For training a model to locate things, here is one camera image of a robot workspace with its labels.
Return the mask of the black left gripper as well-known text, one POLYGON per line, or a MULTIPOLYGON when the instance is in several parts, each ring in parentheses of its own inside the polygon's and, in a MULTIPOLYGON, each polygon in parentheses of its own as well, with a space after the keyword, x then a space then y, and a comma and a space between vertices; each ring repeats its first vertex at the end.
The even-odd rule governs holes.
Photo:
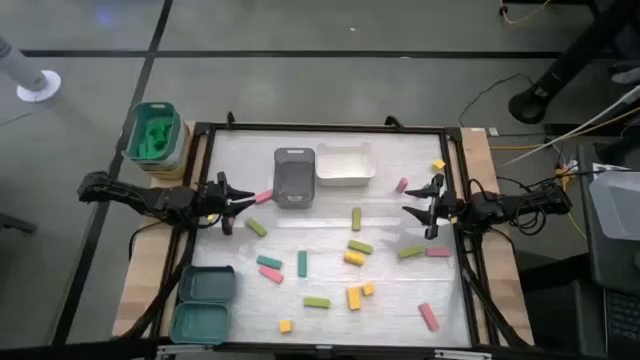
POLYGON ((238 190, 229 185, 224 171, 217 173, 216 181, 206 183, 204 195, 205 213, 220 216, 222 232, 227 236, 233 233, 234 218, 254 204, 253 201, 231 202, 231 197, 255 196, 253 192, 238 190))

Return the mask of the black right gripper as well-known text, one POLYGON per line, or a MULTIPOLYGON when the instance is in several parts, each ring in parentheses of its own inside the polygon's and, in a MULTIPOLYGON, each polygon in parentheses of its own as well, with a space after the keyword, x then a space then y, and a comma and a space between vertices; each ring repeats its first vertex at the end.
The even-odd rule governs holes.
POLYGON ((431 198, 429 210, 420 210, 410 206, 403 206, 402 209, 414 216, 422 225, 427 226, 427 238, 435 239, 438 236, 439 225, 437 219, 449 219, 455 212, 457 199, 454 192, 446 190, 441 192, 444 185, 445 177, 443 174, 436 174, 429 186, 416 189, 406 190, 405 194, 426 199, 431 198))

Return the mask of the pile of green blocks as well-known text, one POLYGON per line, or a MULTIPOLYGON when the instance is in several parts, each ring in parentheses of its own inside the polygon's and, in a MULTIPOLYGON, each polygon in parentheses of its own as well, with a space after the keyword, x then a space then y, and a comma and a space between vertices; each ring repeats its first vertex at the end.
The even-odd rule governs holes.
POLYGON ((168 117, 150 119, 144 128, 143 139, 137 147, 137 156, 142 159, 156 159, 163 155, 169 143, 173 120, 168 117))

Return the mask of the grey plastic bin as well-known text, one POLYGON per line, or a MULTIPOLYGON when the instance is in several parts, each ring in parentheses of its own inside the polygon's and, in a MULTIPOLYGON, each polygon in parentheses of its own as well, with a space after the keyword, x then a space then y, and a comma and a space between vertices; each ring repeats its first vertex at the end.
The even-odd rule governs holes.
POLYGON ((280 208, 306 209, 315 197, 315 152, 311 148, 274 151, 272 199, 280 208))

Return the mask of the white plastic bin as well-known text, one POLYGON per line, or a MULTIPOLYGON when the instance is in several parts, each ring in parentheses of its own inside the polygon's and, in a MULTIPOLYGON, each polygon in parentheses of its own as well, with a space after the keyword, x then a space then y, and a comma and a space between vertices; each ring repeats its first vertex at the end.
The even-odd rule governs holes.
POLYGON ((366 186, 376 175, 375 156, 368 142, 316 148, 316 176, 322 186, 366 186))

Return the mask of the teal plastic bin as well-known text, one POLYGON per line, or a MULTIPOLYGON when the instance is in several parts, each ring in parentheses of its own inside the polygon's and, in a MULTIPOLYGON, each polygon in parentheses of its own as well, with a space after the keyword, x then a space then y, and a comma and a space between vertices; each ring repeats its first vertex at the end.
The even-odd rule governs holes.
POLYGON ((219 345, 229 336, 230 311, 223 304, 183 302, 173 313, 169 337, 179 344, 219 345))
POLYGON ((236 295, 237 281, 232 266, 188 266, 179 283, 184 302, 227 303, 236 295))

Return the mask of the teal stacked bin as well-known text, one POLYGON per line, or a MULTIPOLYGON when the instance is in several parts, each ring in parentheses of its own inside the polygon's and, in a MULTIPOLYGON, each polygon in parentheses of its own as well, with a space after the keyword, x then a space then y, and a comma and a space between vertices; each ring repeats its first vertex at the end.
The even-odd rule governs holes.
POLYGON ((134 107, 134 127, 130 136, 129 144, 124 151, 124 155, 130 160, 138 163, 159 163, 167 160, 177 146, 178 138, 182 130, 182 119, 175 107, 168 102, 143 102, 134 107), (143 132, 146 123, 152 118, 168 117, 173 120, 173 127, 170 132, 169 143, 163 155, 156 159, 142 159, 137 156, 137 147, 143 139, 143 132))

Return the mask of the yellow plug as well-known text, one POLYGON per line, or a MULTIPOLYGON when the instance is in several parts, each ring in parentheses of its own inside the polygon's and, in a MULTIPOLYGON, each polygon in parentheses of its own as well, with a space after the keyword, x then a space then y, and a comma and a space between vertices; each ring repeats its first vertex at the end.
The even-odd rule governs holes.
POLYGON ((579 170, 578 162, 573 159, 568 163, 562 164, 555 169, 555 175, 559 178, 562 185, 568 184, 579 170))

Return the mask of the grey plastic container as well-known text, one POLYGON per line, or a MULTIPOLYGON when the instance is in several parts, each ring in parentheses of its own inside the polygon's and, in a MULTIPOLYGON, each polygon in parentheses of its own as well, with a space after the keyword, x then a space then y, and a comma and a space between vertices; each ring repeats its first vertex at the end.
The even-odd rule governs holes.
POLYGON ((640 172, 606 171, 589 191, 608 238, 640 241, 640 172))

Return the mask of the black floor stand foot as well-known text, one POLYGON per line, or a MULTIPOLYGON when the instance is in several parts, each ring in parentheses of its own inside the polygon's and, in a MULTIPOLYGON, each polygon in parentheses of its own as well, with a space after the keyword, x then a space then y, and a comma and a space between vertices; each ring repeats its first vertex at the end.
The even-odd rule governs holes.
POLYGON ((6 229, 18 230, 24 234, 33 234, 37 227, 30 222, 0 213, 0 234, 6 229))

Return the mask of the white pole with round base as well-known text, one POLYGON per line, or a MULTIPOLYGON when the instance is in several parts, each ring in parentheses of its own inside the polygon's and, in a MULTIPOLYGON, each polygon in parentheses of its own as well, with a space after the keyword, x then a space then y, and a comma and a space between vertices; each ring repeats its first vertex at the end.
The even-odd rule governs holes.
POLYGON ((27 103, 47 101, 60 90, 62 85, 62 79, 58 73, 40 69, 2 36, 0 36, 0 71, 5 72, 16 82, 16 95, 27 103))

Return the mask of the black keyboard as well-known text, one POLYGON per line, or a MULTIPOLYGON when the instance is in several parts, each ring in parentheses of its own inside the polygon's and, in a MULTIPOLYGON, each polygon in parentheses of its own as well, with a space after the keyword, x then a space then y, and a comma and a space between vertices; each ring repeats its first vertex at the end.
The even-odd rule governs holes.
POLYGON ((640 360, 640 297, 604 291, 606 352, 610 360, 640 360))

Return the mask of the person's foot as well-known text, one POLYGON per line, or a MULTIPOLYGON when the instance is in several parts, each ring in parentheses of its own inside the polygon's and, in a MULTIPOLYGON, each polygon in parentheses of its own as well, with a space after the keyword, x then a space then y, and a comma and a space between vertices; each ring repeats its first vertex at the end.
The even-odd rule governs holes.
POLYGON ((639 85, 640 65, 620 65, 613 67, 611 81, 620 85, 639 85))

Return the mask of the black metal table frame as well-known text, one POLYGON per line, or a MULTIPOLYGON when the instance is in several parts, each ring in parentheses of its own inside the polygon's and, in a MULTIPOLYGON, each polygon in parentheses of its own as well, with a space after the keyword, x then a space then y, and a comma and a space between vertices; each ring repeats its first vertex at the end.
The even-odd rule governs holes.
MULTIPOLYGON (((393 116, 382 125, 345 124, 296 124, 296 123, 238 123, 231 112, 224 122, 190 122, 191 140, 187 154, 183 182, 193 185, 204 178, 213 155, 216 133, 219 131, 284 131, 293 133, 332 134, 395 134, 395 135, 436 135, 440 138, 441 152, 446 160, 445 177, 447 183, 459 195, 471 196, 474 178, 485 179, 487 190, 498 188, 495 168, 491 156, 489 140, 482 128, 404 126, 393 116)), ((512 320, 513 332, 522 341, 534 343, 529 315, 521 290, 521 278, 517 271, 514 247, 504 231, 494 231, 481 239, 456 237, 456 244, 470 246, 469 268, 475 272, 481 289, 495 307, 501 311, 505 321, 512 320)), ((485 351, 516 350, 502 333, 502 323, 493 319, 467 280, 462 281, 463 303, 466 306, 468 322, 471 324, 471 342, 474 347, 485 351)))

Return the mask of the black pedestal stand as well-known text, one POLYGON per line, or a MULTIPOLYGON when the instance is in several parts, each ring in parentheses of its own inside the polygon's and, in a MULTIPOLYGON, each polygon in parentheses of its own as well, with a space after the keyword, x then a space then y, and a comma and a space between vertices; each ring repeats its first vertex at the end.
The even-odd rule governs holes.
POLYGON ((640 0, 613 0, 536 82, 509 100, 510 114, 525 124, 540 123, 552 100, 637 15, 640 0))

